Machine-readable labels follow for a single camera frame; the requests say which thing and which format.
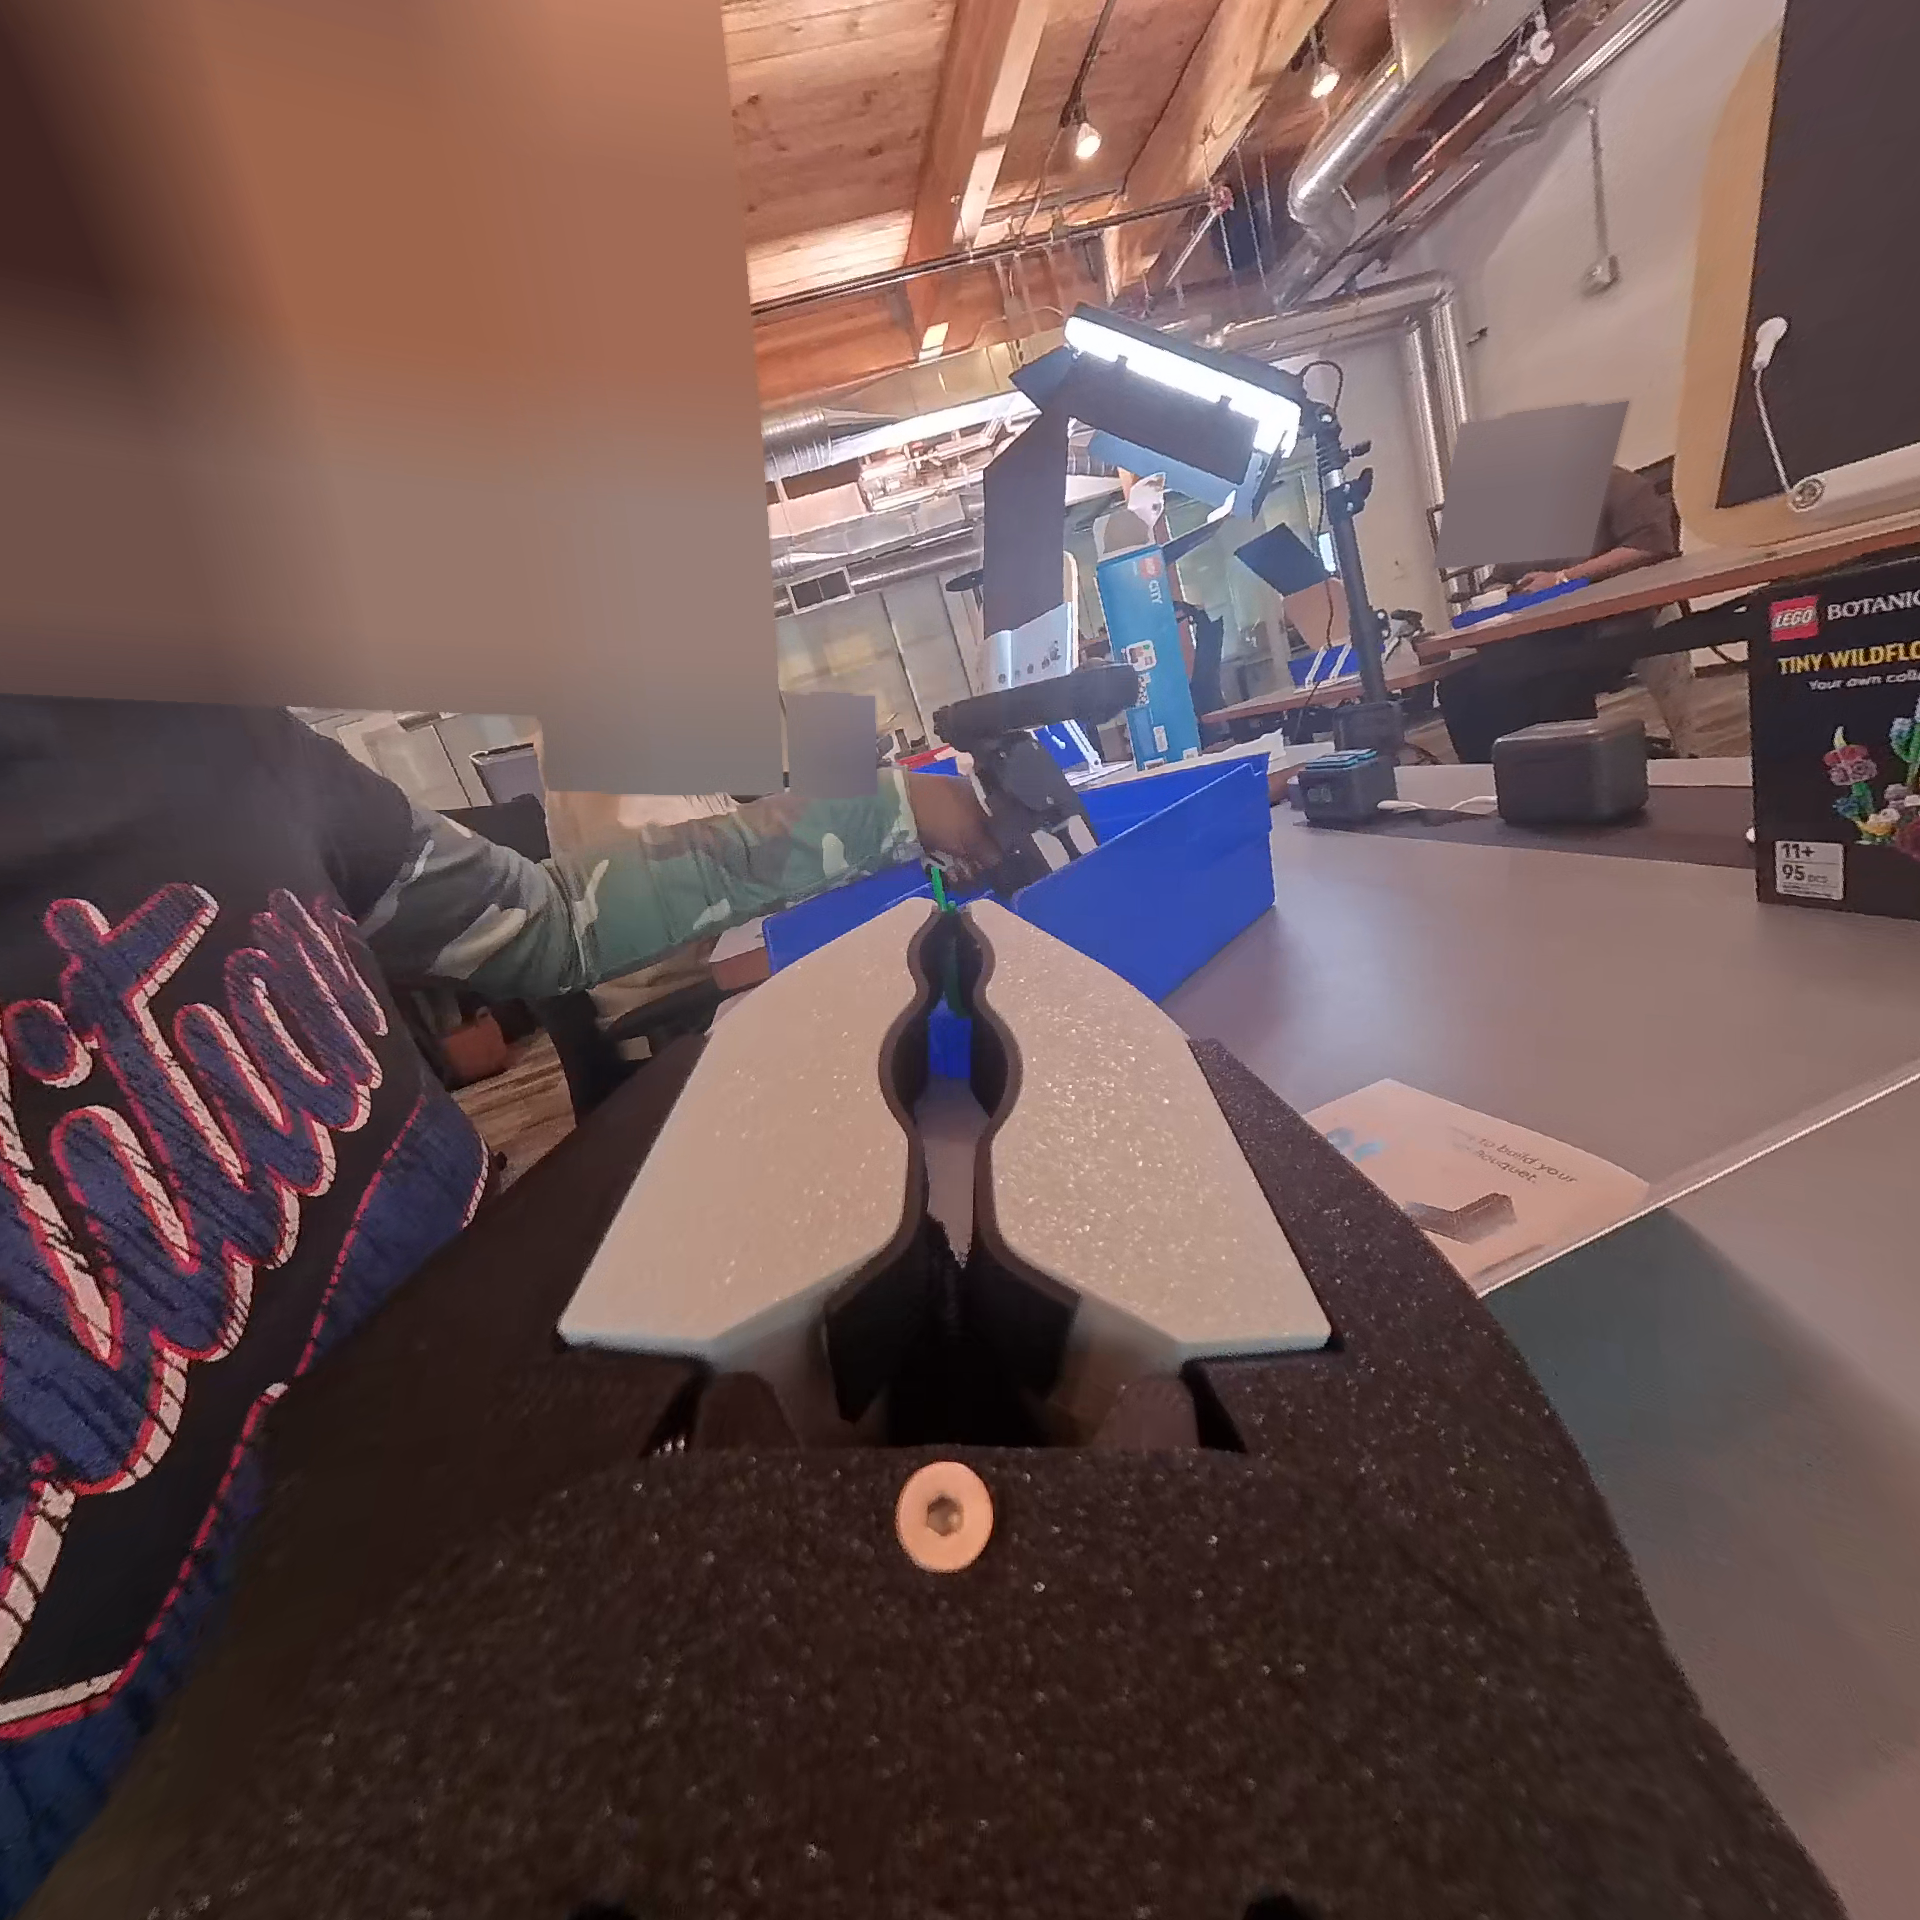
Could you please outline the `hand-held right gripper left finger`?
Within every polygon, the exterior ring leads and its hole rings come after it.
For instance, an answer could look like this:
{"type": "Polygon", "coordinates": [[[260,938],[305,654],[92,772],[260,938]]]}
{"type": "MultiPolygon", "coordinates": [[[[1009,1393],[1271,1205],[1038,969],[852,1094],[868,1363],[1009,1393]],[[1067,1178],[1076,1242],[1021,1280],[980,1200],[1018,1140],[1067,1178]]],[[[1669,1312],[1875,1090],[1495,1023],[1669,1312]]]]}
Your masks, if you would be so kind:
{"type": "Polygon", "coordinates": [[[898,902],[740,998],[560,1313],[570,1349],[753,1375],[870,1412],[922,1330],[926,1088],[940,913],[898,902]]]}

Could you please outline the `white instruction booklet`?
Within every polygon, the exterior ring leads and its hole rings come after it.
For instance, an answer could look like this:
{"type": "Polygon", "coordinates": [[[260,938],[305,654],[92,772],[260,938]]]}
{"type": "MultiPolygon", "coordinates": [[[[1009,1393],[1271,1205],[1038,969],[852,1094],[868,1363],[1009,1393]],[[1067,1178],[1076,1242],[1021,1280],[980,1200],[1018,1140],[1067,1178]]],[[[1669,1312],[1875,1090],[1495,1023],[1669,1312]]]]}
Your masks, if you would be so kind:
{"type": "Polygon", "coordinates": [[[1477,1293],[1643,1214],[1647,1184],[1597,1156],[1381,1080],[1308,1123],[1477,1293]]]}

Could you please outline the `wooden table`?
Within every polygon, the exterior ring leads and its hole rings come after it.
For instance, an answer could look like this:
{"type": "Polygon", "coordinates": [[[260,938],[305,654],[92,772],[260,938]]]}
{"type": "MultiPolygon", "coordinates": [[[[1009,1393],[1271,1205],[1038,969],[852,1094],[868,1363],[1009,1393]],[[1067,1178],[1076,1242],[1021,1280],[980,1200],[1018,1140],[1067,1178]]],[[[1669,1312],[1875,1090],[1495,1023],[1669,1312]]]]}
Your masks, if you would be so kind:
{"type": "Polygon", "coordinates": [[[1415,638],[1419,667],[1387,667],[1387,692],[1400,696],[1453,675],[1468,654],[1517,643],[1535,633],[1596,625],[1671,605],[1725,605],[1774,582],[1813,578],[1878,555],[1906,555],[1916,539],[1916,510],[1853,526],[1825,526],[1763,547],[1709,547],[1637,567],[1604,582],[1510,597],[1453,633],[1415,638]]]}

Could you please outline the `dark charger block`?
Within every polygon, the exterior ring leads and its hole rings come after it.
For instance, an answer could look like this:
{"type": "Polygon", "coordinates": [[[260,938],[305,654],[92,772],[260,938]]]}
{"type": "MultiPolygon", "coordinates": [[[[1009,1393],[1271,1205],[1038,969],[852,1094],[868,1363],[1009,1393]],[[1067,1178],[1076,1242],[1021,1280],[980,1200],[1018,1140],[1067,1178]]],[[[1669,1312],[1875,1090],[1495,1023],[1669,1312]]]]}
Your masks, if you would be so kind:
{"type": "Polygon", "coordinates": [[[1295,812],[1316,829],[1364,829],[1398,800],[1398,763],[1375,750],[1309,757],[1286,780],[1295,812]]]}

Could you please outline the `bright studio light panel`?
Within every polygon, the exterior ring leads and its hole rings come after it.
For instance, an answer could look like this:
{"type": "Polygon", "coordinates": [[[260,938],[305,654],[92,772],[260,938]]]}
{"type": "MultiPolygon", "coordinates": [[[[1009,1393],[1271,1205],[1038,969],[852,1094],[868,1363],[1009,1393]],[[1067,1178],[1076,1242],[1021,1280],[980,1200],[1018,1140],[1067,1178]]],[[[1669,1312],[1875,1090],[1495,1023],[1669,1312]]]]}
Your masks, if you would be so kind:
{"type": "Polygon", "coordinates": [[[1063,342],[1013,373],[1013,389],[1122,444],[1116,466],[1205,474],[1199,495],[1236,517],[1259,513],[1312,407],[1292,373],[1098,307],[1077,307],[1063,342]]]}

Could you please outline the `grey desk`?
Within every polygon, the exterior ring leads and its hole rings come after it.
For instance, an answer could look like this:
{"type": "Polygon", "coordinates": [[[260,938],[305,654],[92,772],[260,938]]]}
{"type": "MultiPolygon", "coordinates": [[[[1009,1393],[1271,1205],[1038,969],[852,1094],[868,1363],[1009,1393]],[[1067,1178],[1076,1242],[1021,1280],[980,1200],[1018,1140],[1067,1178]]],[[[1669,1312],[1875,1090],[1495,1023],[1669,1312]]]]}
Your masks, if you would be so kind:
{"type": "Polygon", "coordinates": [[[1168,1014],[1300,1113],[1393,1080],[1644,1182],[1489,1309],[1728,1744],[1848,1916],[1915,1916],[1915,927],[1743,869],[1271,832],[1274,909],[1168,1014]]]}

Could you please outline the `blue printed carton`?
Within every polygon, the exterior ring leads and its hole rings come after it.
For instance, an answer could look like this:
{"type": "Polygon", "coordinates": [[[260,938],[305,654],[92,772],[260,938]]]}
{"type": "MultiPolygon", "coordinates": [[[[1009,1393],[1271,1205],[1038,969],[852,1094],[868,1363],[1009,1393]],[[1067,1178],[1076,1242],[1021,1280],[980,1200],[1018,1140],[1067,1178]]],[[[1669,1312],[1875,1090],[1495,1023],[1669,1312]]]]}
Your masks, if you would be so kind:
{"type": "Polygon", "coordinates": [[[1201,751],[1188,667],[1175,611],[1175,581],[1162,549],[1139,547],[1097,563],[1097,597],[1104,611],[1113,663],[1139,679],[1125,734],[1139,772],[1179,764],[1201,751]]]}

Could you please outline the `person's left forearm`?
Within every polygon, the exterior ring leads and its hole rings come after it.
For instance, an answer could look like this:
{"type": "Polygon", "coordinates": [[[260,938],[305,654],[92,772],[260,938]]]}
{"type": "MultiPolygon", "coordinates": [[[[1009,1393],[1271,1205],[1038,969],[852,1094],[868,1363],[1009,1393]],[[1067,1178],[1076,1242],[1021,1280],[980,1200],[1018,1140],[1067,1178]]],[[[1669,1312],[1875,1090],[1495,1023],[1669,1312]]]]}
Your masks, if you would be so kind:
{"type": "Polygon", "coordinates": [[[687,824],[588,825],[546,859],[408,807],[393,873],[351,917],[396,987],[534,1002],[638,973],[922,850],[901,772],[881,772],[873,800],[774,796],[687,824]]]}

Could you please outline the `person's left hand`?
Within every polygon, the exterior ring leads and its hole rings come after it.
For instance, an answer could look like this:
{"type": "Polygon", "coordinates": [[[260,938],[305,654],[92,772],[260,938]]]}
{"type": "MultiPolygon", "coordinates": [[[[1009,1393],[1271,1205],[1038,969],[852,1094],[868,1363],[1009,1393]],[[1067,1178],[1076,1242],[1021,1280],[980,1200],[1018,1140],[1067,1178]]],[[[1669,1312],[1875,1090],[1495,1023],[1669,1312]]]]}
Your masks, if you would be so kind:
{"type": "Polygon", "coordinates": [[[901,796],[915,825],[922,857],[965,890],[992,882],[1001,859],[994,821],[980,804],[971,779],[935,772],[901,772],[901,796]]]}

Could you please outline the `black board on white stand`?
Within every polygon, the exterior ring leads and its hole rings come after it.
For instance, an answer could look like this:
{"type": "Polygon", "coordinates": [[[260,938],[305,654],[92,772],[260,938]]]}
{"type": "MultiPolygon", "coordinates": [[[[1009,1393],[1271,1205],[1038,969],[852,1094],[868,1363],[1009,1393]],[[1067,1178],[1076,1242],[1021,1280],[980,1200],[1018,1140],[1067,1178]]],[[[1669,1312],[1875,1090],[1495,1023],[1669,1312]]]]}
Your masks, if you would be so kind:
{"type": "Polygon", "coordinates": [[[1916,6],[1789,2],[1709,146],[1673,427],[1692,547],[1915,513],[1916,6]]]}

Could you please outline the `black light stand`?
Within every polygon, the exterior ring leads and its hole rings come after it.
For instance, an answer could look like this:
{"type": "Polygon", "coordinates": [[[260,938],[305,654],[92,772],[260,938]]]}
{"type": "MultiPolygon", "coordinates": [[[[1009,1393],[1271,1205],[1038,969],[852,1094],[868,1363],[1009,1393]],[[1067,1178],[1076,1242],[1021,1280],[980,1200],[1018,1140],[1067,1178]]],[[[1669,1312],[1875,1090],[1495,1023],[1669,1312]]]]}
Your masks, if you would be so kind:
{"type": "Polygon", "coordinates": [[[1302,375],[1283,375],[1283,379],[1298,389],[1302,437],[1312,445],[1324,530],[1332,535],[1336,581],[1344,594],[1348,640],[1358,671],[1358,700],[1335,708],[1335,739],[1341,750],[1371,750],[1390,767],[1398,767],[1402,763],[1402,713],[1387,692],[1383,625],[1365,588],[1358,549],[1358,514],[1374,485],[1374,472],[1368,466],[1350,472],[1352,460],[1368,452],[1371,444],[1350,452],[1336,407],[1312,399],[1302,375]]]}

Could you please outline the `blue plastic bin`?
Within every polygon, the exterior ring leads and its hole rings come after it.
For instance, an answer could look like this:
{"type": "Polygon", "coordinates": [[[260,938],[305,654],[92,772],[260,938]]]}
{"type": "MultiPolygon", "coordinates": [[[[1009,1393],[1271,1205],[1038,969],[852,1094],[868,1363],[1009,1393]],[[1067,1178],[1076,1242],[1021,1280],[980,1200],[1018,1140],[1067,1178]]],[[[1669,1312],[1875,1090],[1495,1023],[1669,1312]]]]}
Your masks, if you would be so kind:
{"type": "MultiPolygon", "coordinates": [[[[1162,1002],[1274,906],[1266,751],[1199,757],[1113,787],[1084,787],[1097,850],[1004,899],[1014,916],[1162,1002]]],[[[895,865],[765,920],[771,973],[911,902],[922,869],[895,865]]],[[[982,1020],[940,1002],[927,1019],[932,1076],[986,1090],[982,1020]]]]}

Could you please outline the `black glossy cardboard box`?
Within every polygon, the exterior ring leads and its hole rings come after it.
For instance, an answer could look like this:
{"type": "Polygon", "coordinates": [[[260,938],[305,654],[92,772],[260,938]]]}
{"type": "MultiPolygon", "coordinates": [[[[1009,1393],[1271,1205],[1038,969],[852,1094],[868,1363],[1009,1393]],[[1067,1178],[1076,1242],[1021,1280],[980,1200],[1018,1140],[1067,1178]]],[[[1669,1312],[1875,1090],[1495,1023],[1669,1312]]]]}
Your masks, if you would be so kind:
{"type": "Polygon", "coordinates": [[[1767,598],[1747,734],[1758,899],[1915,924],[1915,557],[1767,598]]]}

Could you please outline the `person's dark clothing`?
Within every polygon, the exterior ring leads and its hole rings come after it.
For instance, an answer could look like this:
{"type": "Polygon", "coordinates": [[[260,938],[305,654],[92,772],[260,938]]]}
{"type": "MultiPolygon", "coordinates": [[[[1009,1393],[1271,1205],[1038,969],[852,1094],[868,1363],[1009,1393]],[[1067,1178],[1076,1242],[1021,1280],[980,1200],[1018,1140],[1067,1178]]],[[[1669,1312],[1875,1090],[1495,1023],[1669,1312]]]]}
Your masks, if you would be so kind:
{"type": "Polygon", "coordinates": [[[357,929],[413,840],[282,710],[5,696],[5,1916],[223,1608],[273,1401],[485,1194],[357,929]]]}

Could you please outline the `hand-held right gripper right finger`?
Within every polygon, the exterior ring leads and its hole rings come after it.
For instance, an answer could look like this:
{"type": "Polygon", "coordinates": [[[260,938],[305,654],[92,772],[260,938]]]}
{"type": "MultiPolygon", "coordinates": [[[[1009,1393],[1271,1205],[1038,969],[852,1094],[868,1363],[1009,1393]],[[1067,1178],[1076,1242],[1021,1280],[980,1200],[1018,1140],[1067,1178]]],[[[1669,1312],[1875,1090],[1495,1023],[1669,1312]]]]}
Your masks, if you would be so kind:
{"type": "Polygon", "coordinates": [[[1008,907],[968,909],[977,1146],[973,1305],[1052,1412],[1106,1412],[1195,1360],[1321,1354],[1302,1260],[1191,1044],[1149,998],[1008,907]]]}

